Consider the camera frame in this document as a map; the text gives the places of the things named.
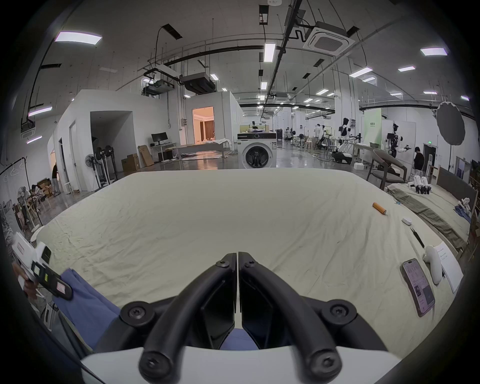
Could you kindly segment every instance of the washing machine door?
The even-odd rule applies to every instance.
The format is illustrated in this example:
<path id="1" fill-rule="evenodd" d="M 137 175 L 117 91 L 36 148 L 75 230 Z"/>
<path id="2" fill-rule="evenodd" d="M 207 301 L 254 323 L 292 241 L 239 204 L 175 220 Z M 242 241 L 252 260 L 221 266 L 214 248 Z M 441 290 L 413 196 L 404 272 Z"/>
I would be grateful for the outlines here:
<path id="1" fill-rule="evenodd" d="M 243 149 L 242 163 L 245 168 L 271 167 L 273 163 L 272 149 L 262 142 L 250 143 Z"/>

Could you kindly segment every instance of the white bed sheet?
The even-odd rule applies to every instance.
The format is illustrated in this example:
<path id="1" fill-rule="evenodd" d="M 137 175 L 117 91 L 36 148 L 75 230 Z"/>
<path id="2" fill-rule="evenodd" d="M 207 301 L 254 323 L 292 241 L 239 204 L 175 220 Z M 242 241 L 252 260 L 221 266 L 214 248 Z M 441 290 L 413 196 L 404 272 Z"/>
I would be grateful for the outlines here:
<path id="1" fill-rule="evenodd" d="M 301 295 L 352 302 L 389 351 L 404 357 L 440 321 L 453 294 L 447 280 L 433 285 L 403 216 L 425 245 L 441 242 L 406 207 L 348 172 L 139 172 L 70 207 L 38 239 L 52 249 L 57 272 L 75 269 L 120 307 L 177 295 L 225 254 L 249 252 Z M 421 318 L 400 273 L 412 258 L 435 296 Z"/>

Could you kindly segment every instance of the air conditioner unit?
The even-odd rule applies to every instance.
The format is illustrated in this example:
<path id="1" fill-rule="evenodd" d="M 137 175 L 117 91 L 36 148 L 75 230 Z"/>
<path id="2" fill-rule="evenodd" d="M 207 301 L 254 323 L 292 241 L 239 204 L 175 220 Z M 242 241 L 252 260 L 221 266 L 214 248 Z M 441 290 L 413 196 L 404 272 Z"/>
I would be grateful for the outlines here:
<path id="1" fill-rule="evenodd" d="M 274 101 L 278 101 L 279 103 L 285 103 L 286 101 L 290 100 L 290 95 L 287 92 L 277 92 L 274 97 Z"/>
<path id="2" fill-rule="evenodd" d="M 210 80 L 210 77 L 205 72 L 182 76 L 180 81 L 185 85 L 186 89 L 194 92 L 196 95 L 216 91 L 215 83 Z"/>
<path id="3" fill-rule="evenodd" d="M 21 138 L 22 139 L 28 139 L 29 137 L 33 136 L 35 134 L 35 128 L 30 129 L 29 131 L 25 131 L 21 133 Z"/>
<path id="4" fill-rule="evenodd" d="M 309 29 L 305 35 L 305 49 L 321 52 L 330 56 L 338 56 L 345 49 L 355 44 L 355 41 L 347 36 L 345 29 L 334 25 L 317 22 L 313 29 Z"/>

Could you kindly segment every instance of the green sign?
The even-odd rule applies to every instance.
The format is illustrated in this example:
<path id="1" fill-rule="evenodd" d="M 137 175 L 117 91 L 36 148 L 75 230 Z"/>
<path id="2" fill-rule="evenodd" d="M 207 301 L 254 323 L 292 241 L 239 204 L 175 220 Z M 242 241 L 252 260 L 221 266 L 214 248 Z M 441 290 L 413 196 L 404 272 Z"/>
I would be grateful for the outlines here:
<path id="1" fill-rule="evenodd" d="M 365 143 L 382 143 L 382 110 L 380 108 L 365 111 L 363 140 Z"/>

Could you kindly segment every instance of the bed frame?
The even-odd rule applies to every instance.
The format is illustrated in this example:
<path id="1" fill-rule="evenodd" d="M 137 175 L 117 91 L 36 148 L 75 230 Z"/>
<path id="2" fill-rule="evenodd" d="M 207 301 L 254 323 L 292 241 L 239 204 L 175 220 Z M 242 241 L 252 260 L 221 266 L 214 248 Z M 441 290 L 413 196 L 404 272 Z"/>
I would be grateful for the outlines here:
<path id="1" fill-rule="evenodd" d="M 470 203 L 468 203 L 470 210 L 475 207 L 478 191 L 445 168 L 440 167 L 438 170 L 437 185 L 450 192 L 458 200 L 468 197 L 470 199 Z"/>

